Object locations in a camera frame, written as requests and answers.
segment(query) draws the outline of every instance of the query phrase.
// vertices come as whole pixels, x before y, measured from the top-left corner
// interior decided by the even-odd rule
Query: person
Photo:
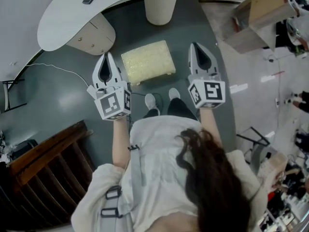
[[[295,135],[295,145],[302,149],[304,152],[309,153],[309,135],[296,133]]]
[[[140,148],[143,183],[130,211],[135,232],[247,232],[256,226],[267,194],[243,153],[224,152],[212,110],[200,110],[199,122],[175,88],[169,98],[168,115],[160,116],[155,97],[147,94],[149,112],[133,124],[130,136],[125,118],[113,122],[113,165],[94,171],[71,217],[75,232],[102,231],[100,212],[110,187],[120,183],[124,200],[133,202],[131,145]]]
[[[288,195],[302,199],[306,193],[309,193],[309,179],[306,180],[301,168],[298,165],[287,164],[285,168],[285,180],[282,182],[285,186],[276,184],[274,188],[286,192]]]
[[[294,98],[299,97],[302,102],[294,101]],[[291,97],[284,100],[284,104],[293,104],[295,107],[299,108],[300,110],[309,113],[309,93],[303,91],[300,94],[292,93]]]

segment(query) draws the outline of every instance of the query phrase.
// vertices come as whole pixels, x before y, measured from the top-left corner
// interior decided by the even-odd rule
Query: white chair
[[[24,81],[24,79],[2,81],[3,92],[0,92],[0,113],[8,112],[15,108],[18,108],[18,107],[21,107],[27,104],[27,103],[24,103],[24,104],[15,106],[15,107],[10,106],[9,84],[13,85],[20,81]]]

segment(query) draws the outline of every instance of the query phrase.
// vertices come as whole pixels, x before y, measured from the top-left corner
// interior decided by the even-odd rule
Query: white sweater
[[[132,145],[141,150],[142,197],[139,205],[131,212],[134,231],[144,232],[162,216],[181,212],[197,216],[197,207],[191,203],[184,191],[187,172],[176,163],[183,142],[178,135],[187,128],[201,130],[198,121],[176,116],[157,116],[137,121],[131,130]],[[252,201],[250,224],[254,227],[266,209],[267,194],[239,150],[227,154],[236,175],[240,178],[246,196]],[[88,191],[78,204],[71,221],[75,232],[90,232],[97,216],[104,207],[106,191],[121,181],[125,200],[133,200],[131,165],[124,171],[111,164],[99,166],[93,173]]]

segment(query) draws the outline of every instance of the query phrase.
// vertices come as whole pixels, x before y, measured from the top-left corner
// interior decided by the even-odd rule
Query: bag
[[[130,212],[138,205],[141,198],[140,148],[128,147],[131,155],[131,175],[133,204],[124,201],[121,186],[111,187],[105,194],[106,203],[100,213],[100,231],[98,232],[133,232]]]

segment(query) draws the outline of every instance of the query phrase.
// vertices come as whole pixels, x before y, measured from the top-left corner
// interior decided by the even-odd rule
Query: shoe
[[[289,98],[289,99],[286,99],[286,100],[284,100],[284,102],[283,102],[285,105],[287,105],[287,104],[291,104],[292,103],[292,99],[291,98]]]
[[[174,98],[180,99],[180,93],[178,92],[177,89],[175,89],[174,87],[172,87],[172,88],[169,90],[169,100],[171,101],[171,100],[174,99]]]
[[[160,110],[156,106],[155,97],[153,94],[146,94],[145,96],[145,104],[149,110],[156,109],[158,110],[158,114],[160,115]]]

